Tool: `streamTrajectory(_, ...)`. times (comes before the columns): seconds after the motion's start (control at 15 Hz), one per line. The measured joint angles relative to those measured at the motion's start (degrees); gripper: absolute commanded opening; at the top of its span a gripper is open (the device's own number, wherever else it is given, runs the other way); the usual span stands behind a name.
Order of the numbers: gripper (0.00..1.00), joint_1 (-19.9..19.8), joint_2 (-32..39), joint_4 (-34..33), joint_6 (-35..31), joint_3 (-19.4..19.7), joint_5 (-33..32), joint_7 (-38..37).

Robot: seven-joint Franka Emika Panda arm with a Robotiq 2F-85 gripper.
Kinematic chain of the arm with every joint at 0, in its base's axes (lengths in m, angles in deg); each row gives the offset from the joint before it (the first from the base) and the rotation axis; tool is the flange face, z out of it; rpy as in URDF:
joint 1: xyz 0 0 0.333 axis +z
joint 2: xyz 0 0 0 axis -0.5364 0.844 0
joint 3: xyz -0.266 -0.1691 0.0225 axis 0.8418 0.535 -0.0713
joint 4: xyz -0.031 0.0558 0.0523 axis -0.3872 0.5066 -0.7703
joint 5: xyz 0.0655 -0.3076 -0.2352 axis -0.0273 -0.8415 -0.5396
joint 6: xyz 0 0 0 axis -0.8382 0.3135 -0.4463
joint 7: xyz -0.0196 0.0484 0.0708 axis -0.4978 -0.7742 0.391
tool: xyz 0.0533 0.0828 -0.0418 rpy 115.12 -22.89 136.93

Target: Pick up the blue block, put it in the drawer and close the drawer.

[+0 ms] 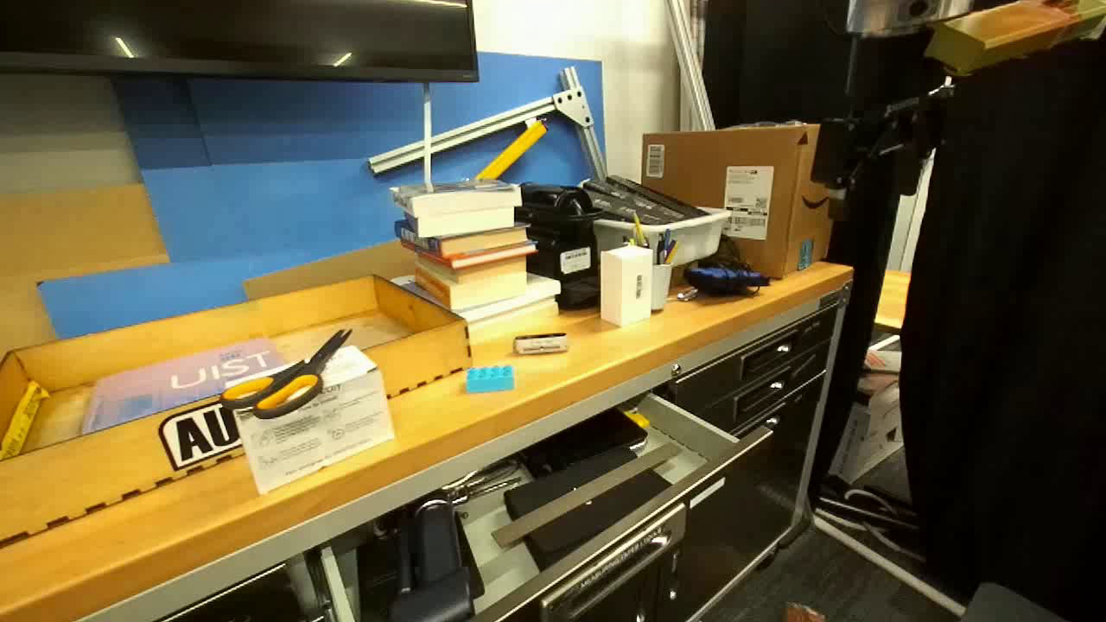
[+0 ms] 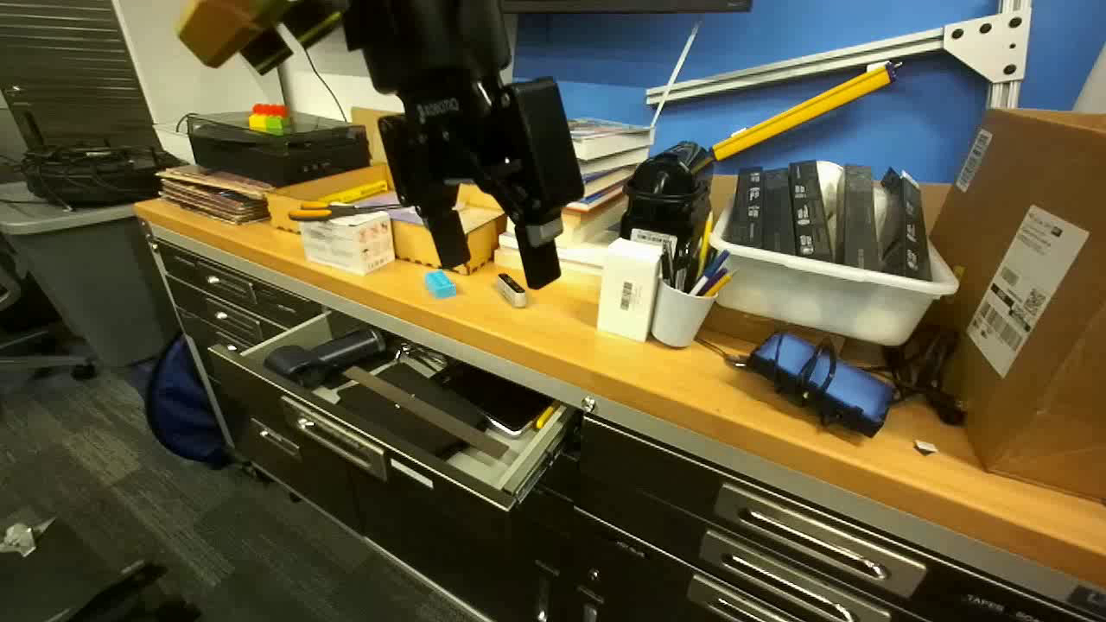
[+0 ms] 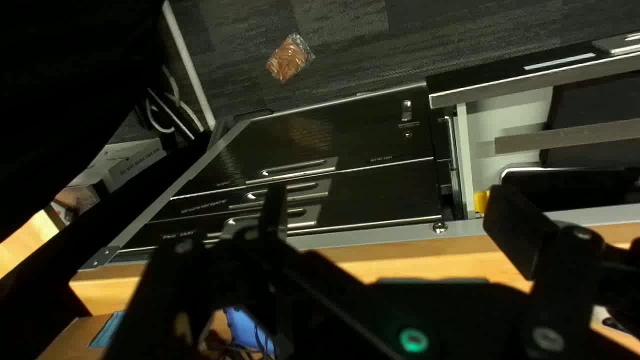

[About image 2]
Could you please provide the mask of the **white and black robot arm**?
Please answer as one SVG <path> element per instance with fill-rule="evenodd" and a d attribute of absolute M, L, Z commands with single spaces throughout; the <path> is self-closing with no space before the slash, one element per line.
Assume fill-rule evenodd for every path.
<path fill-rule="evenodd" d="M 584 193 L 561 87 L 508 84 L 501 0 L 247 0 L 259 18 L 237 44 L 285 27 L 300 44 L 344 31 L 378 95 L 402 101 L 379 121 L 392 193 L 425 220 L 439 265 L 470 260 L 456 213 L 464 182 L 480 186 L 513 224 L 532 292 L 561 276 L 563 209 Z"/>

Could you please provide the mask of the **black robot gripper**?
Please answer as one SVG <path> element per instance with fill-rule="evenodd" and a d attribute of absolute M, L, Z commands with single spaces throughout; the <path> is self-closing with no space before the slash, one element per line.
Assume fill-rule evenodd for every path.
<path fill-rule="evenodd" d="M 532 292 L 561 276 L 561 212 L 581 193 L 581 169 L 554 79 L 444 79 L 404 95 L 404 111 L 379 121 L 392 189 L 436 242 L 439 265 L 470 260 L 456 186 L 475 182 L 508 217 Z"/>

